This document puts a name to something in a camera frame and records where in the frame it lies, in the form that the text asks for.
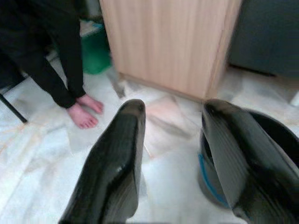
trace black chair leg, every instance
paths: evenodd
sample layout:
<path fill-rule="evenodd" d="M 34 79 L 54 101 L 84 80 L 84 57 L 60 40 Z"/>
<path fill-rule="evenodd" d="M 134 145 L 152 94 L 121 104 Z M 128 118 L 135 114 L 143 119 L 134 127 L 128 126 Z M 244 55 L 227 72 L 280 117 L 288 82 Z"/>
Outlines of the black chair leg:
<path fill-rule="evenodd" d="M 0 94 L 0 100 L 18 117 L 23 123 L 27 123 L 27 120 Z"/>

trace floor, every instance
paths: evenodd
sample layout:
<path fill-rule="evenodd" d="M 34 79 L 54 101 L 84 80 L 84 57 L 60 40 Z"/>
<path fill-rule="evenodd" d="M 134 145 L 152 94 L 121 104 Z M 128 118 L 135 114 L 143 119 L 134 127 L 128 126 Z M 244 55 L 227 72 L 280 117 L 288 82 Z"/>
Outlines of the floor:
<path fill-rule="evenodd" d="M 60 61 L 51 63 L 63 77 Z M 29 123 L 0 105 L 0 223 L 57 223 L 91 146 L 131 98 L 145 102 L 147 120 L 139 207 L 128 223 L 245 223 L 200 191 L 201 103 L 119 82 L 113 67 L 84 79 L 87 92 L 105 105 L 90 130 L 77 128 L 31 78 L 5 94 Z M 218 98 L 273 116 L 299 136 L 299 108 L 289 105 L 285 90 L 277 78 L 230 68 Z"/>

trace black pants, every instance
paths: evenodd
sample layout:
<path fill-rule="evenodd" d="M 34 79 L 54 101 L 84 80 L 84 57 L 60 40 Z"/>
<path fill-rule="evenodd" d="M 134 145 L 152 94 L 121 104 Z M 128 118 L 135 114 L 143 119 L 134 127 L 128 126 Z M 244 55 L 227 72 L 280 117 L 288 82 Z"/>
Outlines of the black pants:
<path fill-rule="evenodd" d="M 60 79 L 31 30 L 38 19 L 58 48 L 67 77 Z M 85 94 L 81 56 L 80 23 L 71 0 L 0 1 L 0 49 L 17 63 L 61 107 L 69 108 Z"/>

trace light wood panel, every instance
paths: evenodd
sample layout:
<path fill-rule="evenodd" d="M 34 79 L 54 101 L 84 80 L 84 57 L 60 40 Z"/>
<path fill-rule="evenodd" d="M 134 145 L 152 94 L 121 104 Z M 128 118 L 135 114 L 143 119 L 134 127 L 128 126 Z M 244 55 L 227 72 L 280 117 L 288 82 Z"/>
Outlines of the light wood panel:
<path fill-rule="evenodd" d="M 218 54 L 225 55 L 227 46 L 219 44 L 231 35 L 223 31 L 234 23 L 227 13 L 236 2 L 241 0 L 100 0 L 116 69 L 205 98 L 220 71 L 215 66 L 224 63 Z"/>

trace bare foot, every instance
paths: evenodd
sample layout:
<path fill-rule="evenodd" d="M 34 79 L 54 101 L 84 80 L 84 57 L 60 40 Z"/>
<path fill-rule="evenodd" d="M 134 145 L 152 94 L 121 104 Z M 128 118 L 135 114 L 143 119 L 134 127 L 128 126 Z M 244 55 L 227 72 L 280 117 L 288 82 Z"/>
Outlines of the bare foot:
<path fill-rule="evenodd" d="M 98 120 L 90 113 L 85 111 L 79 104 L 75 103 L 70 108 L 66 109 L 71 119 L 79 128 L 95 127 Z"/>
<path fill-rule="evenodd" d="M 81 105 L 88 106 L 89 108 L 93 109 L 96 113 L 103 113 L 104 105 L 100 101 L 91 98 L 87 94 L 77 98 L 76 101 Z"/>

